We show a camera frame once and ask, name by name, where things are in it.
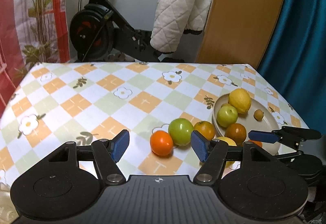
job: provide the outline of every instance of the silver bolt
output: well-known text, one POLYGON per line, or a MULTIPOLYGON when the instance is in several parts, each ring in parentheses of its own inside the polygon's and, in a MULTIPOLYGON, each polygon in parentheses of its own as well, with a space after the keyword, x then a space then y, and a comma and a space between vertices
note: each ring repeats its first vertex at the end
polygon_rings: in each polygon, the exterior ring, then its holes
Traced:
POLYGON ((200 174, 200 175, 197 175, 196 178, 198 181, 201 181, 201 182, 209 182, 213 179, 213 177, 209 174, 200 174))
POLYGON ((123 179, 123 177, 122 177, 122 175, 119 175, 119 174, 111 174, 111 175, 108 175, 106 177, 106 179, 112 183, 119 183, 123 179))

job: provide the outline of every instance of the teal curtain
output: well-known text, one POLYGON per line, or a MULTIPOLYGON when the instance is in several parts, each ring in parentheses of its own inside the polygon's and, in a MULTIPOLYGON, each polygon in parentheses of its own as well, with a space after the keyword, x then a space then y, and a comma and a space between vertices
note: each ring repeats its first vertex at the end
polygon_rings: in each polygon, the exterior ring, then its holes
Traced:
POLYGON ((326 0, 284 0, 258 72, 326 134, 326 0))

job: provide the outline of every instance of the checkered tablecloth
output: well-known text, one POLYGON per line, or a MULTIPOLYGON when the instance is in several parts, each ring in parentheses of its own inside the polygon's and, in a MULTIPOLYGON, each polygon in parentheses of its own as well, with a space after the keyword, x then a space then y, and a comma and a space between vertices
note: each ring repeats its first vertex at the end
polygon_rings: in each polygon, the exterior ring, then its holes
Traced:
MULTIPOLYGON (((213 102, 243 87, 279 123, 307 125, 250 65, 174 63, 43 63, 13 94, 0 121, 0 182, 11 185, 27 169, 66 141, 78 145, 112 139, 122 129, 130 145, 118 163, 123 174, 187 174, 199 160, 190 146, 161 158, 151 152, 153 131, 184 117, 211 121, 213 102)), ((288 152, 281 146, 280 153, 288 152)), ((80 167, 95 174, 93 164, 80 167)))

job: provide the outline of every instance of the stationary bike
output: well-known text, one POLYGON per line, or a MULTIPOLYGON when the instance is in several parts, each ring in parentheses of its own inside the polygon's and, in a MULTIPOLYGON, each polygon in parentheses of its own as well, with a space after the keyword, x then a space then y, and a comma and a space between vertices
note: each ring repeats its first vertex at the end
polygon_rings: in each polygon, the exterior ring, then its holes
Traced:
POLYGON ((160 62, 162 53, 150 45, 151 33, 134 29, 108 0, 89 0, 69 31, 79 61, 104 61, 115 48, 140 61, 160 62))

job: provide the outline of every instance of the floral tablecloth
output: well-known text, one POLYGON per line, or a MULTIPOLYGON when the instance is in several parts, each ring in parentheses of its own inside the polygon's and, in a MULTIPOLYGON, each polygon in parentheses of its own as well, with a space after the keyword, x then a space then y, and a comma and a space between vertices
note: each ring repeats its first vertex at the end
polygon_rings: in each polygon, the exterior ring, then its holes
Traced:
MULTIPOLYGON (((199 160, 190 146, 173 156, 151 152, 154 131, 184 117, 211 121, 215 100, 243 87, 279 126, 307 125, 250 65, 177 63, 42 63, 13 94, 0 120, 0 182, 11 185, 27 169, 66 141, 78 145, 112 139, 122 129, 130 145, 118 163, 123 174, 187 174, 199 160)), ((289 152, 281 146, 279 153, 289 152)), ((92 162, 80 167, 95 174, 92 162)))

